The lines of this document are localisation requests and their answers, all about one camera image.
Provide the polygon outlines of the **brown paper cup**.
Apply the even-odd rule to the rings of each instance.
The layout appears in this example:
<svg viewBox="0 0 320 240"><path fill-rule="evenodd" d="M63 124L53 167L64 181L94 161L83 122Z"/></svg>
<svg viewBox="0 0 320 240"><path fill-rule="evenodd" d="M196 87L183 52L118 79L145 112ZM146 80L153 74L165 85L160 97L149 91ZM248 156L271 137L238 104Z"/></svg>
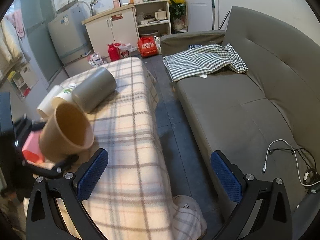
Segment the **brown paper cup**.
<svg viewBox="0 0 320 240"><path fill-rule="evenodd" d="M76 105L63 102L45 124L39 147L46 159L59 163L89 149L93 142L93 128L86 115Z"/></svg>

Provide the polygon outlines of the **pink hexagonal cup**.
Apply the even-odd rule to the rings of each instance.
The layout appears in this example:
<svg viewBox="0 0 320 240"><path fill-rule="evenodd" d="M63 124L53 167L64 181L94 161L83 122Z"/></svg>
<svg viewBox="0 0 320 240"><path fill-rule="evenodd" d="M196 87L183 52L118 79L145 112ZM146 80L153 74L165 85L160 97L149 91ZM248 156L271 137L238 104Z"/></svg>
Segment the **pink hexagonal cup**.
<svg viewBox="0 0 320 240"><path fill-rule="evenodd" d="M41 130L31 131L22 147L22 153L25 159L35 164L41 164L45 161L45 157L39 147L40 134Z"/></svg>

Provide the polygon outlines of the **white plastic cup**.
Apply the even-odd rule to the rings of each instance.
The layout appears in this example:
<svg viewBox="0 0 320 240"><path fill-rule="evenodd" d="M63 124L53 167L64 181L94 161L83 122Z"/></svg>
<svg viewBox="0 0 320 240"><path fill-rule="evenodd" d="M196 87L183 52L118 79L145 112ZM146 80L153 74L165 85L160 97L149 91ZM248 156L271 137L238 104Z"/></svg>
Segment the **white plastic cup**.
<svg viewBox="0 0 320 240"><path fill-rule="evenodd" d="M44 97L44 99L41 101L41 103L37 106L37 113L39 116L47 120L54 112L53 107L52 107L52 99L57 96L60 92L63 91L63 87L60 85L54 86L48 94Z"/></svg>

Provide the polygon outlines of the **grey plastic cup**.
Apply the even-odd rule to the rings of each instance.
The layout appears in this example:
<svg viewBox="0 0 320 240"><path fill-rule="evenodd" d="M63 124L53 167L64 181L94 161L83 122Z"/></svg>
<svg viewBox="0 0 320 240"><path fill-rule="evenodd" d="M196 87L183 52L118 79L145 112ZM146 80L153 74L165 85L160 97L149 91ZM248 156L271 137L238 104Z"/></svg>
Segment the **grey plastic cup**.
<svg viewBox="0 0 320 240"><path fill-rule="evenodd" d="M85 113L91 113L116 87L113 75L106 68L100 67L75 87L72 99Z"/></svg>

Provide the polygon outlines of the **plaid table blanket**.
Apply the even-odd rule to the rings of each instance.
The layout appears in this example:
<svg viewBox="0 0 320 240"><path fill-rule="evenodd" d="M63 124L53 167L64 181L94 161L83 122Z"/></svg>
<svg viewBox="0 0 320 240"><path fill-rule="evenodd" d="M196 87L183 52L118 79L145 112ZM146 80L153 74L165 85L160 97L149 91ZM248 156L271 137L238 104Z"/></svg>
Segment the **plaid table blanket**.
<svg viewBox="0 0 320 240"><path fill-rule="evenodd" d="M108 239L199 239L206 230L196 210L174 203L157 134L156 80L141 59L129 57L105 68L117 87L88 115L97 148L109 161L84 207Z"/></svg>

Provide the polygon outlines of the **grey sofa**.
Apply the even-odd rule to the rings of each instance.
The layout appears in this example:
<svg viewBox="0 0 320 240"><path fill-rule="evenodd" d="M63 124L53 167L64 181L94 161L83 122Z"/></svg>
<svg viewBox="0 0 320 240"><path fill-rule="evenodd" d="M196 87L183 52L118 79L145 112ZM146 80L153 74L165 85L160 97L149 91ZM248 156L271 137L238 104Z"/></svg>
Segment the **grey sofa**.
<svg viewBox="0 0 320 240"><path fill-rule="evenodd" d="M248 66L174 83L207 166L220 150L243 173L281 178L293 238L319 239L319 194L300 180L319 164L319 45L293 26L258 11L232 7L226 31L161 38L163 56L191 45L231 44Z"/></svg>

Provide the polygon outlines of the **white puffer jacket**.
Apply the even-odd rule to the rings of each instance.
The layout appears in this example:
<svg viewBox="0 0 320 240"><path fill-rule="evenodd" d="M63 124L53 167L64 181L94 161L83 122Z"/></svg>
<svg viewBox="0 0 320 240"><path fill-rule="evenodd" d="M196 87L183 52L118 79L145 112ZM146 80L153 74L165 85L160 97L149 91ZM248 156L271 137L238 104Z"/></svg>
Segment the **white puffer jacket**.
<svg viewBox="0 0 320 240"><path fill-rule="evenodd" d="M16 29L7 19L1 20L1 75L23 61L23 51L21 50Z"/></svg>

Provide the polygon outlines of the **white printed package bag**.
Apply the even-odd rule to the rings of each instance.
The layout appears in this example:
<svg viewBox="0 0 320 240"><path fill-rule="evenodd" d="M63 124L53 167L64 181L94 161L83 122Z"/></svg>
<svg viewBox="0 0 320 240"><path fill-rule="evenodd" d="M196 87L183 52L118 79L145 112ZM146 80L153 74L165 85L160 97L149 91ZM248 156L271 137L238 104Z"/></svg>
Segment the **white printed package bag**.
<svg viewBox="0 0 320 240"><path fill-rule="evenodd" d="M88 55L87 61L92 68L97 68L104 64L104 61L99 53L93 53Z"/></svg>

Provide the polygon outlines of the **red thermos flask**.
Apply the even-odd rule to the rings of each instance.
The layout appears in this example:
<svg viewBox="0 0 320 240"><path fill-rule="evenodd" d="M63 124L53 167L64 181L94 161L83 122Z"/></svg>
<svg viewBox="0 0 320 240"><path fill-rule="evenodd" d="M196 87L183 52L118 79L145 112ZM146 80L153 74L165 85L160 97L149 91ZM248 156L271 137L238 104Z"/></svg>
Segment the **red thermos flask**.
<svg viewBox="0 0 320 240"><path fill-rule="evenodd" d="M121 59L121 54L119 50L119 43L112 43L108 45L108 54L110 57L110 60L113 61L118 61Z"/></svg>

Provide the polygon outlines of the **white washing machine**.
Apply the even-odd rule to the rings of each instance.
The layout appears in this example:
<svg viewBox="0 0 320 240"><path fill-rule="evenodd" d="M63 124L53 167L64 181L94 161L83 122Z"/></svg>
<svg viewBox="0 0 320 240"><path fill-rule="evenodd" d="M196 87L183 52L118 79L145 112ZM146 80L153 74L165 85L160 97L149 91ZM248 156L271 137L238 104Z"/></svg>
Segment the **white washing machine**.
<svg viewBox="0 0 320 240"><path fill-rule="evenodd" d="M48 23L52 43L63 64L86 56L92 49L86 27L82 24L84 20L82 7L73 7Z"/></svg>

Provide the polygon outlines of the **pink hanging garment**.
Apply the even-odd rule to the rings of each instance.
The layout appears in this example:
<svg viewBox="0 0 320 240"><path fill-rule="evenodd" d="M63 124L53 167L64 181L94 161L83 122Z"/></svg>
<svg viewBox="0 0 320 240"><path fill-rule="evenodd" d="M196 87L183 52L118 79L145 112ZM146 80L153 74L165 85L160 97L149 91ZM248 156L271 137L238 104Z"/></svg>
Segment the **pink hanging garment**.
<svg viewBox="0 0 320 240"><path fill-rule="evenodd" d="M12 23L16 29L17 36L19 38L25 37L25 28L23 25L22 11L17 9L14 12L9 13L6 18Z"/></svg>

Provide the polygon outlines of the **white sink cabinet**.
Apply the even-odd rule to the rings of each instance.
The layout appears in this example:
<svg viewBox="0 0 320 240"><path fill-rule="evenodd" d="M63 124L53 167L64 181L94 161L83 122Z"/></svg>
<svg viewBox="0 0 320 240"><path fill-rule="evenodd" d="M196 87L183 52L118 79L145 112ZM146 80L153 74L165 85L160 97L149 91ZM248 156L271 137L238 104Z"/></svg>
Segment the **white sink cabinet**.
<svg viewBox="0 0 320 240"><path fill-rule="evenodd" d="M136 10L133 4L103 11L82 21L93 50L109 57L108 45L112 43L136 46L139 40Z"/></svg>

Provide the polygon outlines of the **green checkered cloth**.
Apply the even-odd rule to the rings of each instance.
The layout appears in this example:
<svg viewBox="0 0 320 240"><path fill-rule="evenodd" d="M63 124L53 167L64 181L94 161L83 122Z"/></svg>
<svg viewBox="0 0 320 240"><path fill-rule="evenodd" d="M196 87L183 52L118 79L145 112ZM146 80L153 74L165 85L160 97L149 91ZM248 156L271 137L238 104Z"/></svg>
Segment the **green checkered cloth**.
<svg viewBox="0 0 320 240"><path fill-rule="evenodd" d="M213 74L223 68L243 74L248 66L231 44L210 44L163 57L172 82Z"/></svg>

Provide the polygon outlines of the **open white shelf unit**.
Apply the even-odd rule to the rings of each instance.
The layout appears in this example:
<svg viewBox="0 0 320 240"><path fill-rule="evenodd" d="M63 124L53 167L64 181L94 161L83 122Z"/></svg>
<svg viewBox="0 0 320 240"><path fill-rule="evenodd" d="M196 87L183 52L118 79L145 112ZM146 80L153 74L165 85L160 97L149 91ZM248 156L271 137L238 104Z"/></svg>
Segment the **open white shelf unit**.
<svg viewBox="0 0 320 240"><path fill-rule="evenodd" d="M169 0L134 4L139 37L171 35Z"/></svg>

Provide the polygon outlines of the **white entrance door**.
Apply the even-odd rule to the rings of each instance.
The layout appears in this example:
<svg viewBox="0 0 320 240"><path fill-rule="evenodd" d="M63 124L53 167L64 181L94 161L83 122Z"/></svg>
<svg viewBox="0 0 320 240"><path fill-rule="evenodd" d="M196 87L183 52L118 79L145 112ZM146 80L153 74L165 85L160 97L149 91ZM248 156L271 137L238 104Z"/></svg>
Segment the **white entrance door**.
<svg viewBox="0 0 320 240"><path fill-rule="evenodd" d="M208 31L214 29L214 0L185 0L188 31Z"/></svg>

